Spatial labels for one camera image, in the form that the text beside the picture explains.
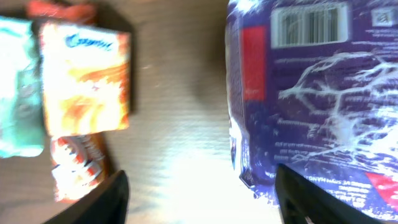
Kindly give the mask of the purple snack package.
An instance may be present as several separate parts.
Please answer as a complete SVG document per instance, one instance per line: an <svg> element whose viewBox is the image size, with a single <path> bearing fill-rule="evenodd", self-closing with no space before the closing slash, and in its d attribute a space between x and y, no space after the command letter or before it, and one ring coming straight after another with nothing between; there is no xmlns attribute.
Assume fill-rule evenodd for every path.
<svg viewBox="0 0 398 224"><path fill-rule="evenodd" d="M397 1L230 1L231 155L277 207L285 164L379 220L397 220Z"/></svg>

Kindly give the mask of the orange chocolate bar wrapper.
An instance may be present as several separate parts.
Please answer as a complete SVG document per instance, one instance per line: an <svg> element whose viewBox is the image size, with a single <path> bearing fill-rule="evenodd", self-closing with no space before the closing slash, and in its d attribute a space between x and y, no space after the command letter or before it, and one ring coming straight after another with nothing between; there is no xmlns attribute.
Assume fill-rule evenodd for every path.
<svg viewBox="0 0 398 224"><path fill-rule="evenodd" d="M31 0L27 17L35 21L34 30L48 19L78 24L96 24L97 10L92 3L69 4L65 1ZM74 203L95 189L111 173L103 133L83 136L52 137L50 140L52 176L56 202Z"/></svg>

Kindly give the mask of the teal snack wrapper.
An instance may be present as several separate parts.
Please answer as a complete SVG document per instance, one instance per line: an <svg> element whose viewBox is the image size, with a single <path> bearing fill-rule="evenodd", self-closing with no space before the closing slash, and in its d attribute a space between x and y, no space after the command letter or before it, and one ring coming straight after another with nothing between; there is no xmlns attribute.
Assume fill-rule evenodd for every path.
<svg viewBox="0 0 398 224"><path fill-rule="evenodd" d="M44 150L42 79L32 21L1 17L1 157Z"/></svg>

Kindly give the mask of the orange juice carton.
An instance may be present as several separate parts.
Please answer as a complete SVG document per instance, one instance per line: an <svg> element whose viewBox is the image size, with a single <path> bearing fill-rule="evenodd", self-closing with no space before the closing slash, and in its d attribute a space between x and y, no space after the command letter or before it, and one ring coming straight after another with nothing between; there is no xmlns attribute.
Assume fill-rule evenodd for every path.
<svg viewBox="0 0 398 224"><path fill-rule="evenodd" d="M130 33L48 21L40 26L39 42L49 135L128 128Z"/></svg>

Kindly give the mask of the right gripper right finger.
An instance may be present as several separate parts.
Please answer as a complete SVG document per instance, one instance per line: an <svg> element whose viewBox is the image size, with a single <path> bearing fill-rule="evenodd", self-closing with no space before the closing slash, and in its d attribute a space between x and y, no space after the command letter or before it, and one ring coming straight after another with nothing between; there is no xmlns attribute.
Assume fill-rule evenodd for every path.
<svg viewBox="0 0 398 224"><path fill-rule="evenodd" d="M285 224L381 224L279 164L275 191Z"/></svg>

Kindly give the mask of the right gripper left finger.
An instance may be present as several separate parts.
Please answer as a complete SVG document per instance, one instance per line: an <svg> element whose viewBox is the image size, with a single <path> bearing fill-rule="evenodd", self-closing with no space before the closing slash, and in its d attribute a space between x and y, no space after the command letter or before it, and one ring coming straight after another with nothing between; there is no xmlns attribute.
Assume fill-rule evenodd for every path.
<svg viewBox="0 0 398 224"><path fill-rule="evenodd" d="M45 224L125 224L129 181L119 170Z"/></svg>

